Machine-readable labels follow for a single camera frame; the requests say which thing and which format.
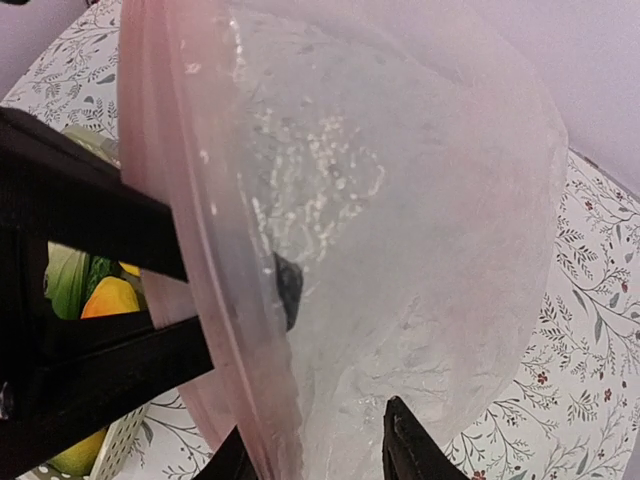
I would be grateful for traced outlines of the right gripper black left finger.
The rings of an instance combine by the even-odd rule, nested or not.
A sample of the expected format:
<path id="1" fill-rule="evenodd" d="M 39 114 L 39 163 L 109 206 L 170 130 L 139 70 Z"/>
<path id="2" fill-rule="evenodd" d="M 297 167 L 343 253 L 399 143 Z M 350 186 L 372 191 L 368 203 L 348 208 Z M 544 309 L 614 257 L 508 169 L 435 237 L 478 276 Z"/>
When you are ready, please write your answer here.
<path id="1" fill-rule="evenodd" d="M 250 480 L 250 458 L 237 427 L 194 480 Z"/>

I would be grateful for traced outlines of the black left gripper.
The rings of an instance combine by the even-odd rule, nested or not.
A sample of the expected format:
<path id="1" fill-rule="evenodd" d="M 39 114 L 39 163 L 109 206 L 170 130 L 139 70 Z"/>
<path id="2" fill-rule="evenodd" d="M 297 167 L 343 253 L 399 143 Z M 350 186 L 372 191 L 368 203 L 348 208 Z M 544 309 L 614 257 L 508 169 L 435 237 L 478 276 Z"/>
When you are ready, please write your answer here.
<path id="1" fill-rule="evenodd" d="M 1 476 L 214 369 L 196 317 L 51 364 L 48 240 L 187 278 L 170 209 L 37 118 L 1 111 Z"/>

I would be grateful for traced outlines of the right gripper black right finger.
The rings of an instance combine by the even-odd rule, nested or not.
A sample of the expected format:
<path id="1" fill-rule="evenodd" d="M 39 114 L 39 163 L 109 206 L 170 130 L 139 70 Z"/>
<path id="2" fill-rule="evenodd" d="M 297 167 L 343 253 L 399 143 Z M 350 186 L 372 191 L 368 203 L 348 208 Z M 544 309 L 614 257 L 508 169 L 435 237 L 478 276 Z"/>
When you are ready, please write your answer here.
<path id="1" fill-rule="evenodd" d="M 387 401 L 383 422 L 386 480 L 467 480 L 399 396 Z"/>

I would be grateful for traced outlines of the yellow green mango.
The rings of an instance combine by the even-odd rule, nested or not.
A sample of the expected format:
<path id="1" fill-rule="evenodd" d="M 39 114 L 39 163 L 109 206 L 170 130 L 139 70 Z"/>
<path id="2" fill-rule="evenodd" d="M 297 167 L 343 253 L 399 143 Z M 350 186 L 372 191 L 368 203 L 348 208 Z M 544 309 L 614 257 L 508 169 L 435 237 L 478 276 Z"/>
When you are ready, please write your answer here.
<path id="1" fill-rule="evenodd" d="M 89 475 L 106 435 L 107 430 L 102 429 L 57 454 L 48 461 L 48 464 L 60 473 L 72 476 Z"/>

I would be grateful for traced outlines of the clear zip top bag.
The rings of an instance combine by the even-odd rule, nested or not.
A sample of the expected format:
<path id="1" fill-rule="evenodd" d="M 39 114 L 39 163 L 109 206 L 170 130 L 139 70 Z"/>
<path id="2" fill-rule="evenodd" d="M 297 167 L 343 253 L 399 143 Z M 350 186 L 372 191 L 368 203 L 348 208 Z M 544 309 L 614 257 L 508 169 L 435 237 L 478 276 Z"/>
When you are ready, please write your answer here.
<path id="1" fill-rule="evenodd" d="M 126 183 L 171 208 L 214 369 L 183 398 L 262 479 L 378 479 L 402 398 L 440 443 L 513 379 L 541 304 L 567 134 L 464 1 L 126 1 Z"/>

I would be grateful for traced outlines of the yellow lemon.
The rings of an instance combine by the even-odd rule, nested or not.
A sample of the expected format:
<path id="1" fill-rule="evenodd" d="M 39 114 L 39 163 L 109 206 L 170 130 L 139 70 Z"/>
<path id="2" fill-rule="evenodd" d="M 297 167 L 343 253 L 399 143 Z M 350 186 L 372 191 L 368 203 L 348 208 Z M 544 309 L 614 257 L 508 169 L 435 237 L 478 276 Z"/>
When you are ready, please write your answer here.
<path id="1" fill-rule="evenodd" d="M 121 268 L 123 269 L 124 272 L 126 272 L 129 275 L 132 275 L 134 277 L 139 277 L 141 272 L 140 272 L 140 268 L 134 265 L 130 265 L 124 262 L 120 262 L 119 265 L 121 266 Z"/>

